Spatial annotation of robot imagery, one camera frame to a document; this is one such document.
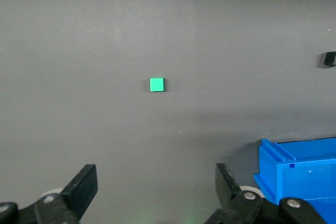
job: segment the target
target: blue plastic container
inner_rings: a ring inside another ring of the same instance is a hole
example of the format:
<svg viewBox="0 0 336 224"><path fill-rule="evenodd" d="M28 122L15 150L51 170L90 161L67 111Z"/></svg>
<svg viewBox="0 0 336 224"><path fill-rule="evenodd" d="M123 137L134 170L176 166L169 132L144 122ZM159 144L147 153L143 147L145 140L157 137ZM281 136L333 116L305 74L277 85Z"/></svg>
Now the blue plastic container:
<svg viewBox="0 0 336 224"><path fill-rule="evenodd" d="M261 140L254 179L267 200L301 198L336 223L336 138L290 143Z"/></svg>

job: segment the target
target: green cube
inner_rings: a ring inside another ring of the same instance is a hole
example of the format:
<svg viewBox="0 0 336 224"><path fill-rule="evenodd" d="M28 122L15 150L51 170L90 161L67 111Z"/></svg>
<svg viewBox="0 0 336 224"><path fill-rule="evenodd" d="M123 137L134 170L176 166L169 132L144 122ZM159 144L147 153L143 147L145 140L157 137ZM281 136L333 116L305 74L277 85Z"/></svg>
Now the green cube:
<svg viewBox="0 0 336 224"><path fill-rule="evenodd" d="M154 77L150 79L151 92L164 91L163 77Z"/></svg>

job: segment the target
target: gray surface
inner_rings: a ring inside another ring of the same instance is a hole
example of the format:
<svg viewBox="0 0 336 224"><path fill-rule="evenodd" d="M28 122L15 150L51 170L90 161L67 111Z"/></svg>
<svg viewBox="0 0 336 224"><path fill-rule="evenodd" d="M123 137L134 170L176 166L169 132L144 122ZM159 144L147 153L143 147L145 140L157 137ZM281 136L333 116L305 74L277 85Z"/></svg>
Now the gray surface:
<svg viewBox="0 0 336 224"><path fill-rule="evenodd" d="M86 163L82 223L203 223L216 162L254 185L258 140L336 135L336 0L0 0L0 201ZM163 76L167 92L150 93Z"/></svg>

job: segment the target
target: metal screw head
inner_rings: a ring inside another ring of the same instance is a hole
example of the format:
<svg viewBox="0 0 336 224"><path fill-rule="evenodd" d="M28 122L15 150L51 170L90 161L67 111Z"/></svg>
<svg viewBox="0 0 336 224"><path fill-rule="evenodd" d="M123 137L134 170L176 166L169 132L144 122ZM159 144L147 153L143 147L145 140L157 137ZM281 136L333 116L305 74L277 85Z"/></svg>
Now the metal screw head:
<svg viewBox="0 0 336 224"><path fill-rule="evenodd" d="M0 212L5 212L9 209L9 205L4 205L0 207Z"/></svg>
<svg viewBox="0 0 336 224"><path fill-rule="evenodd" d="M291 207L294 207L294 208L300 208L301 207L300 202L298 202L297 200L294 200L294 199L287 200L287 204Z"/></svg>
<svg viewBox="0 0 336 224"><path fill-rule="evenodd" d="M53 195L48 195L44 200L43 203L47 204L49 202L52 202L55 199Z"/></svg>
<svg viewBox="0 0 336 224"><path fill-rule="evenodd" d="M244 197L249 200L254 200L257 196L255 196L253 193L250 193L249 191L244 193Z"/></svg>

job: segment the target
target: blue bin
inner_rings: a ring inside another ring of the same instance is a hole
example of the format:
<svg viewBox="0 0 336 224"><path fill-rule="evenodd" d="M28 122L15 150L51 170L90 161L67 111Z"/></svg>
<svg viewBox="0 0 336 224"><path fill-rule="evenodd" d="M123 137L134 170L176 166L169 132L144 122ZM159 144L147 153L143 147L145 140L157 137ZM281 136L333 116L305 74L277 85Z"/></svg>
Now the blue bin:
<svg viewBox="0 0 336 224"><path fill-rule="evenodd" d="M263 139L259 172L254 180L270 202L301 198L327 223L336 223L336 138L289 143Z"/></svg>

